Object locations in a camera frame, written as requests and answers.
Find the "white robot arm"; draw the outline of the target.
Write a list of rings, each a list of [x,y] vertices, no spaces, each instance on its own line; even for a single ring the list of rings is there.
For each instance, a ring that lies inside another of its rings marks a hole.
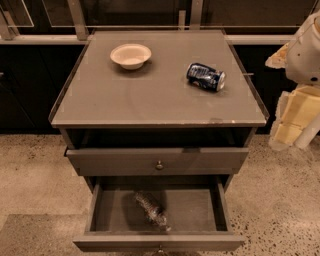
[[[278,100],[269,145],[277,151],[306,148],[320,130],[320,11],[311,14],[265,65],[284,68],[286,77],[297,84]]]

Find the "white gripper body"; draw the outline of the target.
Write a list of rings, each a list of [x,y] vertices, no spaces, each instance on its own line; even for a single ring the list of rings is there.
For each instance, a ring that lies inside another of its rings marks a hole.
[[[320,88],[299,84],[290,94],[290,124],[304,130],[320,113]]]

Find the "white cylindrical robot base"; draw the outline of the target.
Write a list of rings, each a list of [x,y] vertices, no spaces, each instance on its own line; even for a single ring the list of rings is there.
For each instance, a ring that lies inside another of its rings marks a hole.
[[[306,148],[320,131],[320,114],[302,131],[294,145],[300,149]]]

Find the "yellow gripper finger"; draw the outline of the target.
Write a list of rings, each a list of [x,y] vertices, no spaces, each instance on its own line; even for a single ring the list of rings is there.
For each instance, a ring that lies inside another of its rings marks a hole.
[[[302,133],[299,127],[292,124],[283,124],[281,121],[289,95],[289,92],[284,91],[279,97],[275,112],[276,120],[273,122],[270,131],[269,146],[276,151],[282,151],[292,146]]]
[[[281,69],[287,65],[287,51],[289,44],[284,44],[274,54],[272,54],[265,62],[265,65],[269,68]]]

